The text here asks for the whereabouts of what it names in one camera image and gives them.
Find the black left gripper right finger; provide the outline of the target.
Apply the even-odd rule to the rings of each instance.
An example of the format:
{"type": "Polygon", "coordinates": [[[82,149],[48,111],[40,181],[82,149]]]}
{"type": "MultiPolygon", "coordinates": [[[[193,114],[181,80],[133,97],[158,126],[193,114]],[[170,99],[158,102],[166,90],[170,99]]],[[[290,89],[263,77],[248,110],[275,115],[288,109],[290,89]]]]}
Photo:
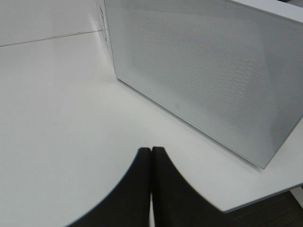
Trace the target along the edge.
{"type": "Polygon", "coordinates": [[[226,227],[226,215],[180,174],[163,147],[152,152],[152,203],[157,227],[226,227]]]}

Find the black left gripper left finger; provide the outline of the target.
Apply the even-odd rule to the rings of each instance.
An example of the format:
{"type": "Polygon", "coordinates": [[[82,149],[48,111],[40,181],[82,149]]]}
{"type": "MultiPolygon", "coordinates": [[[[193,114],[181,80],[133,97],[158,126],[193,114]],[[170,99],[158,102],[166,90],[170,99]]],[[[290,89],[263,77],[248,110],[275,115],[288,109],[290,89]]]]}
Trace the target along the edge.
{"type": "Polygon", "coordinates": [[[70,227],[148,227],[151,199],[151,150],[138,149],[115,188],[70,227]]]}

